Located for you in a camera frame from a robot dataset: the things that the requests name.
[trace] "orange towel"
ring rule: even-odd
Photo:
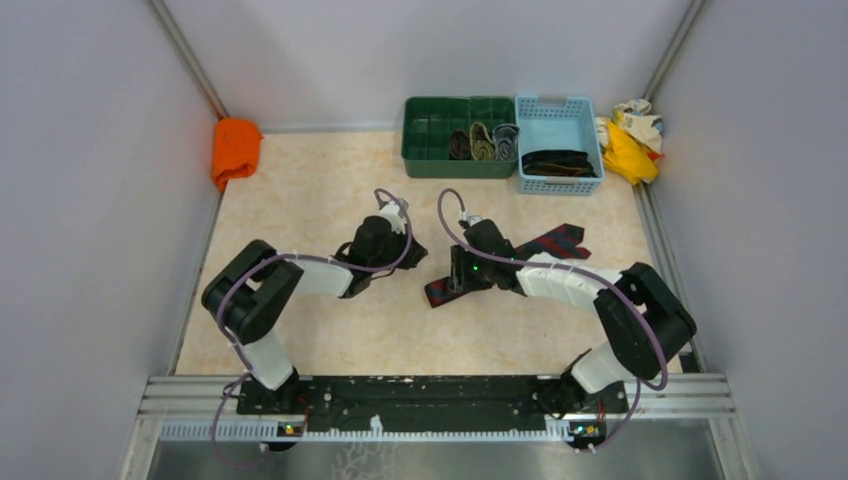
[[[227,188],[231,178],[253,175],[259,164],[259,127],[249,120],[225,118],[215,126],[215,154],[212,181],[218,190]]]

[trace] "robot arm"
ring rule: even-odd
[[[234,293],[224,310],[224,328],[238,341],[251,374],[265,388],[278,390],[289,381],[297,381],[297,371],[273,333],[289,298],[298,294],[353,298],[365,290],[374,273],[355,267],[389,265],[404,251],[408,233],[401,208],[406,205],[389,201],[376,215],[366,217],[353,241],[342,245],[334,255],[336,262],[291,255],[290,260],[270,264],[253,275],[251,280],[259,283],[257,288],[245,284]],[[409,241],[410,247],[396,268],[415,268],[427,255],[414,238]],[[277,254],[262,240],[250,242],[206,287],[200,300],[203,307],[215,318],[224,296],[238,279]]]
[[[507,264],[479,257],[459,245],[451,247],[451,275],[447,288],[455,296],[497,286],[528,297],[548,297],[598,315],[608,342],[578,358],[563,374],[577,403],[611,383],[636,377],[653,379],[659,361],[636,318],[608,288],[575,274],[573,260],[560,260],[536,249],[517,251],[491,220],[464,214],[460,225],[473,248],[499,257],[551,265],[547,268]],[[697,327],[668,286],[648,265],[635,263],[624,271],[579,265],[625,293],[637,306],[660,342],[666,358],[676,355]]]

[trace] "green compartment organizer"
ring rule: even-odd
[[[507,178],[511,161],[450,160],[451,132],[481,122],[491,135],[502,123],[515,123],[515,102],[508,97],[411,97],[403,113],[401,156],[406,174],[414,178]]]

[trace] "cable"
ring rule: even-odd
[[[349,247],[349,246],[351,246],[351,245],[353,245],[353,242],[345,242],[345,243],[343,243],[343,244],[339,247],[339,249],[338,249],[338,250],[336,250],[336,254],[335,254],[334,256],[335,256],[335,257],[341,257],[342,255],[344,255],[344,251],[345,251],[345,250],[347,250],[347,247]]]
[[[603,422],[607,418],[607,407],[604,405],[604,399],[598,401],[598,423]]]
[[[368,273],[378,273],[378,272],[394,270],[394,268],[397,267],[400,264],[400,262],[402,262],[403,259],[406,257],[406,254],[409,253],[409,248],[412,246],[412,220],[410,220],[410,218],[409,218],[409,214],[407,212],[406,202],[401,202],[401,200],[398,197],[394,196],[394,194],[392,194],[392,192],[390,192],[390,191],[388,191],[384,188],[374,189],[374,198],[377,199],[377,204],[380,206],[380,208],[383,208],[383,206],[386,205],[386,203],[388,203],[385,200],[383,200],[381,195],[385,195],[385,196],[389,197],[390,201],[397,204],[397,206],[400,208],[400,214],[403,217],[404,221],[406,222],[406,245],[404,245],[403,251],[401,252],[400,256],[398,256],[397,260],[393,261],[392,263],[390,263],[388,265],[382,266],[382,267],[363,267],[363,266],[360,266],[360,265],[353,265],[353,264],[350,264],[350,263],[341,262],[341,261],[336,260],[335,258],[332,258],[332,257],[328,258],[328,257],[320,257],[318,255],[301,255],[301,254],[296,255],[294,253],[278,253],[277,255],[274,255],[273,257],[266,258],[265,260],[259,262],[255,267],[248,270],[244,275],[242,275],[238,280],[236,280],[235,283],[233,283],[233,286],[230,287],[229,290],[227,290],[227,293],[224,295],[224,298],[221,300],[221,305],[218,307],[218,311],[215,314],[215,322],[218,324],[218,330],[220,330],[221,333],[223,333],[224,336],[227,337],[227,340],[229,340],[230,343],[233,345],[233,348],[235,349],[236,355],[238,355],[239,360],[241,360],[241,362],[244,364],[244,366],[248,370],[248,373],[245,373],[238,380],[236,380],[232,384],[232,388],[230,388],[224,394],[223,399],[221,400],[221,404],[218,406],[218,410],[215,412],[215,417],[212,419],[212,435],[211,435],[212,446],[215,449],[215,456],[224,465],[227,465],[228,467],[232,467],[232,468],[239,469],[239,470],[250,469],[250,468],[253,468],[257,465],[262,464],[263,462],[265,462],[267,460],[267,457],[268,457],[267,455],[262,455],[262,456],[259,457],[259,460],[257,460],[256,462],[253,462],[253,463],[249,463],[249,464],[238,464],[238,463],[230,462],[227,459],[225,459],[223,457],[223,455],[221,455],[221,452],[218,449],[218,443],[215,439],[215,430],[217,429],[217,426],[218,426],[218,420],[221,418],[221,414],[224,411],[224,404],[226,404],[227,400],[229,400],[232,397],[233,391],[237,387],[240,387],[248,378],[250,378],[250,371],[253,370],[253,365],[250,364],[250,361],[247,359],[247,357],[245,357],[244,352],[242,352],[241,344],[239,343],[238,339],[232,333],[230,333],[230,331],[224,325],[224,310],[226,309],[226,306],[230,303],[230,300],[233,298],[233,295],[235,295],[236,291],[238,291],[239,288],[241,288],[245,283],[247,283],[247,281],[253,275],[255,275],[257,272],[261,271],[263,268],[267,267],[268,265],[271,265],[271,264],[274,264],[274,263],[277,263],[277,262],[282,262],[284,260],[295,260],[295,259],[297,259],[297,260],[306,260],[306,261],[309,261],[309,262],[329,263],[331,265],[336,265],[336,266],[339,266],[339,267],[342,267],[342,268],[347,268],[349,270],[359,270],[361,272],[368,272]]]
[[[389,273],[386,273],[384,275],[380,275],[379,277],[371,277],[371,281],[373,282],[374,280],[379,280],[381,278],[391,277],[392,275],[394,275],[395,270],[397,270],[397,269],[393,268],[392,271],[390,271]]]
[[[624,427],[624,425],[626,425],[627,422],[630,421],[630,418],[633,416],[633,413],[636,411],[636,405],[639,403],[639,397],[641,395],[641,384],[644,383],[645,386],[647,386],[651,390],[662,390],[668,384],[668,365],[667,365],[668,362],[665,358],[665,353],[663,353],[663,351],[662,351],[662,346],[660,346],[660,342],[657,339],[656,334],[654,334],[653,329],[648,324],[648,321],[645,320],[645,317],[642,315],[642,313],[639,312],[639,310],[636,308],[635,305],[633,305],[633,302],[631,302],[630,299],[627,298],[627,295],[625,295],[624,292],[622,292],[612,282],[601,277],[600,275],[597,275],[593,272],[590,272],[588,270],[584,270],[584,269],[579,268],[579,267],[575,267],[573,265],[567,266],[567,265],[562,264],[562,263],[551,264],[551,263],[542,263],[542,262],[527,262],[527,261],[522,261],[522,260],[512,260],[512,259],[505,258],[505,257],[499,257],[497,255],[492,255],[492,254],[477,250],[476,248],[472,247],[471,245],[468,245],[467,243],[463,242],[462,239],[460,239],[455,233],[453,233],[450,226],[448,225],[447,220],[445,220],[445,214],[444,214],[444,209],[442,208],[442,204],[444,203],[445,195],[447,195],[448,193],[450,193],[454,197],[456,197],[457,201],[459,202],[459,208],[462,210],[462,213],[466,213],[467,210],[465,209],[465,201],[462,199],[462,195],[460,195],[459,192],[457,192],[453,188],[446,188],[446,189],[442,190],[442,192],[439,194],[439,199],[438,199],[437,207],[436,207],[437,212],[439,214],[439,221],[442,224],[442,228],[445,229],[445,232],[447,232],[447,234],[451,238],[451,240],[453,240],[457,245],[461,246],[466,251],[471,252],[474,255],[477,255],[478,257],[481,257],[481,258],[485,258],[487,260],[493,260],[495,262],[506,263],[506,264],[510,264],[510,265],[518,265],[518,266],[522,266],[522,267],[559,268],[559,269],[562,269],[562,270],[569,270],[569,271],[576,273],[576,274],[578,274],[578,275],[580,275],[584,278],[588,278],[589,280],[593,280],[597,283],[600,283],[605,288],[609,289],[616,297],[618,297],[619,300],[621,300],[621,302],[627,307],[627,309],[636,318],[636,321],[639,322],[639,325],[645,331],[645,335],[648,337],[648,342],[651,344],[651,347],[654,350],[654,355],[656,355],[657,361],[660,364],[660,381],[657,384],[652,384],[652,383],[648,383],[648,382],[643,381],[642,379],[637,378],[636,379],[636,395],[634,395],[633,402],[631,403],[630,409],[627,411],[627,414],[624,416],[624,419],[622,419],[622,421],[619,422],[616,425],[615,429],[607,436],[606,440],[601,442],[600,445],[596,445],[596,446],[593,446],[592,449],[588,449],[588,450],[584,449],[582,451],[594,453],[594,451],[599,449],[601,446],[606,446],[613,438],[615,438],[618,435],[618,433],[621,431],[622,427]]]
[[[237,470],[250,470],[251,468],[262,465],[270,458],[268,455],[265,455],[265,452],[263,451],[263,455],[260,455],[257,460],[251,463],[234,463],[224,458],[224,455],[221,453],[221,449],[218,448],[218,440],[216,439],[216,434],[218,431],[218,421],[221,420],[221,414],[224,413],[224,405],[227,404],[227,400],[232,398],[233,392],[237,388],[241,387],[242,384],[244,384],[244,382],[247,381],[248,378],[250,378],[250,374],[245,373],[241,377],[239,377],[238,380],[231,383],[229,389],[224,389],[224,396],[221,399],[220,405],[218,405],[218,409],[215,411],[215,416],[212,417],[212,434],[210,435],[210,440],[212,441],[212,448],[215,450],[215,457],[218,459],[219,462],[223,463],[224,465],[230,468],[235,468]]]
[[[309,402],[304,397],[297,397],[297,400],[304,405],[303,426],[300,427],[300,436],[303,436],[306,434],[306,423],[309,422]]]

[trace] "white enclosure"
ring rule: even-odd
[[[396,128],[412,95],[577,93],[608,112],[643,95],[690,8],[164,3],[226,113],[265,131]],[[147,378],[179,348],[220,199],[217,117],[164,3],[0,6],[3,478],[116,478]],[[650,195],[749,474],[838,478],[848,3],[691,3],[652,99],[667,156]]]

